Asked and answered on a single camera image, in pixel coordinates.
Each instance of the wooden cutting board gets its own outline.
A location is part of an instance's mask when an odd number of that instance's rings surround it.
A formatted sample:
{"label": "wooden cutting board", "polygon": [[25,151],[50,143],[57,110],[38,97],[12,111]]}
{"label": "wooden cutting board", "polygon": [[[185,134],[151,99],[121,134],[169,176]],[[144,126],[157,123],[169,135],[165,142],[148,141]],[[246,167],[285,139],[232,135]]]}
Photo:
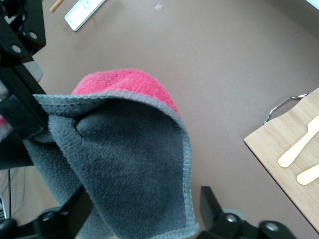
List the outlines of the wooden cutting board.
{"label": "wooden cutting board", "polygon": [[307,133],[308,123],[318,115],[319,88],[247,136],[245,143],[319,233],[319,179],[305,186],[296,180],[300,173],[319,164],[319,133],[288,168],[278,164],[278,159]]}

